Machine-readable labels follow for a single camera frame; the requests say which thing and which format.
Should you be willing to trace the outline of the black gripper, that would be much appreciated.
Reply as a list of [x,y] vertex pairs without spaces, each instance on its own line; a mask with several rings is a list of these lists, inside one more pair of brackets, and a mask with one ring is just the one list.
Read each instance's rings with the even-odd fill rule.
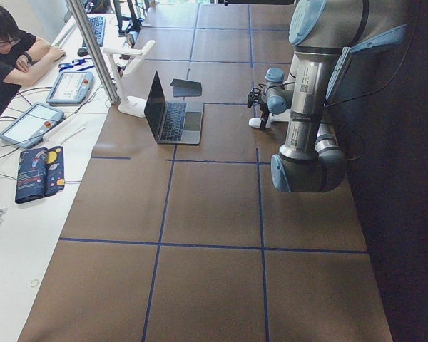
[[270,127],[270,112],[267,105],[260,105],[261,116],[260,116],[260,125],[259,129],[264,131]]

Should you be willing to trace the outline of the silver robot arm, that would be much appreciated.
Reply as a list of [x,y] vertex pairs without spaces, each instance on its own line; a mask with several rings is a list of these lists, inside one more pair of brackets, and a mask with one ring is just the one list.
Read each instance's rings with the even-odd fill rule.
[[383,51],[403,42],[408,1],[297,1],[289,30],[294,47],[292,90],[268,88],[272,114],[288,110],[285,143],[271,158],[281,192],[327,192],[345,176],[345,154],[322,122],[331,75],[344,49]]

